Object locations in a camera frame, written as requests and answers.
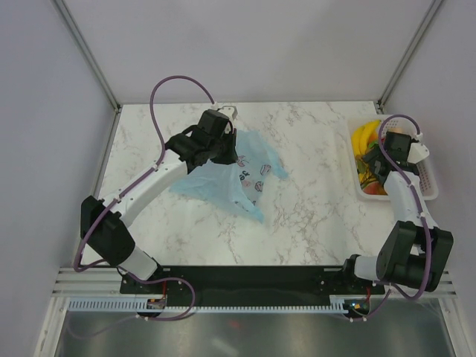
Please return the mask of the yellow fake banana bunch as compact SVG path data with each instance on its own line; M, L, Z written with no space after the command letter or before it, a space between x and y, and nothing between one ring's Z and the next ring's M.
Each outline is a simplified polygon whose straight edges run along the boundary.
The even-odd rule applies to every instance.
M370 143L377 139L377 129L381 121L374 120L357 128L351 136L351 144L354 156L366 153Z

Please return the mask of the brown fake longan bunch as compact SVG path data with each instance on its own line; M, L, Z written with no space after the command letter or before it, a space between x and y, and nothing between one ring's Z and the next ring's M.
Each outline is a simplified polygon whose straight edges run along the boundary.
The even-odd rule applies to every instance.
M369 163L366 161L366 158L373 159L377 155L377 148L368 149L363 155L355 156L356 170L358 173L358 182L360 188L364 189L369 184L377 182L376 176L370 169Z

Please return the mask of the light blue plastic bag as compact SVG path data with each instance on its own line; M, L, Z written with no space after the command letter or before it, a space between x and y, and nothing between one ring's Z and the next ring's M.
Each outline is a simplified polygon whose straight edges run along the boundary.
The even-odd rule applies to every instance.
M233 215L260 223L264 215L258 207L265 180L272 174L286 179L280 157L257 131L238 131L237 162L232 165L209 161L177 181L170 191L209 202Z

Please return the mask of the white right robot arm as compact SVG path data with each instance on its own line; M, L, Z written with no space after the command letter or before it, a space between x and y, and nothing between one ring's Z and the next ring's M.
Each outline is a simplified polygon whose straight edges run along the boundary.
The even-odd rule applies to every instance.
M380 281L417 293L434 291L446 267L454 237L438 227L420 189L419 170L408 160L418 141L410 135L387 132L383 141L364 156L371 173L383 185L393 208L395 225L374 257L353 254L340 275L343 290L357 293L367 281Z

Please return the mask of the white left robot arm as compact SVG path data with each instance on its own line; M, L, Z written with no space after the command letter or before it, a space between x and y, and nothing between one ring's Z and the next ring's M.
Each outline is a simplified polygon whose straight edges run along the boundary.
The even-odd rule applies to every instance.
M146 293L157 292L163 283L158 264L135 243L129 226L141 211L169 186L211 161L230 165L237 162L237 109L223 106L202 113L196 125L172 136L159 159L125 187L81 204L81 238L115 268L134 275Z

